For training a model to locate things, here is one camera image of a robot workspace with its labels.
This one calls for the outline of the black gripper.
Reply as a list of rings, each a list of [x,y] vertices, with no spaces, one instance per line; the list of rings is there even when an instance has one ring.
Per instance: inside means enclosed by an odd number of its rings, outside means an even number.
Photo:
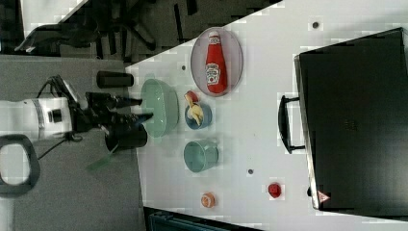
[[[106,92],[87,92],[86,100],[70,104],[72,129],[76,133],[85,133],[99,125],[107,125],[116,116],[113,109],[139,106],[141,103],[141,99],[114,96]],[[152,117],[152,113],[121,115],[119,122],[138,126]]]

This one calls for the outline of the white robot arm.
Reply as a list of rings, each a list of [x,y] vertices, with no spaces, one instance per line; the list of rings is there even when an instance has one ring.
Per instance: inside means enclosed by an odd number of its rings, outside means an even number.
[[[151,113],[121,114],[120,108],[138,106],[140,99],[88,92],[80,101],[73,96],[31,98],[1,103],[1,195],[15,198],[28,193],[40,177],[34,144],[38,141],[79,141],[93,129],[105,133],[115,148],[128,138],[146,137],[143,124]]]

